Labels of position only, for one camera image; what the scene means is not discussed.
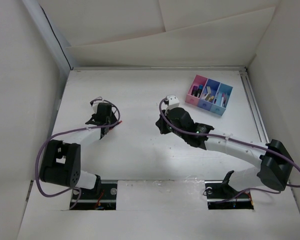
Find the blue black highlighter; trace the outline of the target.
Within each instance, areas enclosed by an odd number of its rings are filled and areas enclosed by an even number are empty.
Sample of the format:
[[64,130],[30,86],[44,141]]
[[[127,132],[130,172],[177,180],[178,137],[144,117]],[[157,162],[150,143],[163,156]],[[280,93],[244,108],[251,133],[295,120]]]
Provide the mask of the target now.
[[200,84],[197,88],[197,92],[196,92],[196,97],[200,98],[202,91],[203,91],[204,86],[202,84]]

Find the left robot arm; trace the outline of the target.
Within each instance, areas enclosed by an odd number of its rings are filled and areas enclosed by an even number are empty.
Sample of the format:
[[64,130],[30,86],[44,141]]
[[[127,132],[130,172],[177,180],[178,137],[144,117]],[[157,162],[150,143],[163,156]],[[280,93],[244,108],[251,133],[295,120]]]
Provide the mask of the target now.
[[35,178],[69,189],[83,189],[90,198],[101,194],[101,177],[81,170],[84,148],[101,140],[119,124],[118,108],[107,100],[90,102],[93,109],[86,127],[68,130],[51,136],[40,148],[36,159]]

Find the purple black highlighter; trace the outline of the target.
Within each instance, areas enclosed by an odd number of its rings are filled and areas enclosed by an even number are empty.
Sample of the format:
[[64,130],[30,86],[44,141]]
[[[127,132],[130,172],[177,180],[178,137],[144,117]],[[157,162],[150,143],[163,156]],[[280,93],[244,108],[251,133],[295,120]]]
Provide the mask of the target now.
[[198,91],[198,86],[194,85],[192,90],[191,90],[191,95],[196,97],[197,96],[197,91]]

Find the pink white pen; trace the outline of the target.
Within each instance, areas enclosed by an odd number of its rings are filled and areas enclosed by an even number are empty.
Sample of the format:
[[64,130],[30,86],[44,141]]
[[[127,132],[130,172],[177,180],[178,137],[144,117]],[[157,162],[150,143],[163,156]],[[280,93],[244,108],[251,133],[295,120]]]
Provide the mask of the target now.
[[226,93],[223,93],[222,96],[221,96],[221,102],[220,102],[220,106],[221,107],[225,107],[226,105],[226,100],[227,100],[227,94]]

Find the white boxed eraser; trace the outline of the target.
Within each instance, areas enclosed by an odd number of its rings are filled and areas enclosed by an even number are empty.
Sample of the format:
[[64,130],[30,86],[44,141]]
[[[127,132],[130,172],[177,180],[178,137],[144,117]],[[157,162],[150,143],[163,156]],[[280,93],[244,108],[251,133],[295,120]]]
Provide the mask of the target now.
[[207,86],[206,89],[207,89],[207,92],[208,92],[208,93],[211,93],[211,92],[212,92],[210,86]]

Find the orange pen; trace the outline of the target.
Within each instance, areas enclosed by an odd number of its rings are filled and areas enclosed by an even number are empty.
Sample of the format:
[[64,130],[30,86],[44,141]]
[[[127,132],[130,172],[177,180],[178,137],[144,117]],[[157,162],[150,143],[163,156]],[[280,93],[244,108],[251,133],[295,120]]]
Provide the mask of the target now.
[[215,95],[215,97],[214,97],[213,104],[216,104],[217,99],[218,99],[218,96],[219,96],[219,92],[216,93],[216,95]]

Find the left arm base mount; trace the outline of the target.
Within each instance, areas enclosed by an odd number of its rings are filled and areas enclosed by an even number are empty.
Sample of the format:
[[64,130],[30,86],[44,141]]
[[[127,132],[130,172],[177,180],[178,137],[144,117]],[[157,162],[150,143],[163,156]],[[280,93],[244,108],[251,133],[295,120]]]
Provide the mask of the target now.
[[86,189],[82,189],[81,196],[78,201],[77,198],[79,193],[73,191],[69,207],[71,208],[76,201],[77,203],[70,210],[115,211],[117,206],[117,192],[117,181],[102,181],[99,195],[90,194]]

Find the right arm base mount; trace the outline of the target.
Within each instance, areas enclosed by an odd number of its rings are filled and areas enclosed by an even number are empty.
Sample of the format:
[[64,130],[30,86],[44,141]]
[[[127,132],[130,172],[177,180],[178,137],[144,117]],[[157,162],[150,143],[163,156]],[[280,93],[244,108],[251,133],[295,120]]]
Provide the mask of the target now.
[[222,180],[204,182],[203,195],[209,210],[253,210],[254,204],[250,192],[241,193],[223,183]]

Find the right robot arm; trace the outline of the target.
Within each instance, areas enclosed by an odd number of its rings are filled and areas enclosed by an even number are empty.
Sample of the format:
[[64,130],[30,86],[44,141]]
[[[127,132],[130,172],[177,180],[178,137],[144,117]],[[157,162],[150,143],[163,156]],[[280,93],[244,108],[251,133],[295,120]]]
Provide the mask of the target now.
[[259,190],[261,186],[265,187],[266,193],[279,194],[288,186],[294,165],[280,141],[245,142],[211,125],[194,122],[181,107],[161,109],[159,112],[155,125],[160,134],[173,133],[191,147],[226,154],[252,165],[243,172],[231,169],[223,179],[208,183],[207,192],[213,198],[236,198],[244,192]]

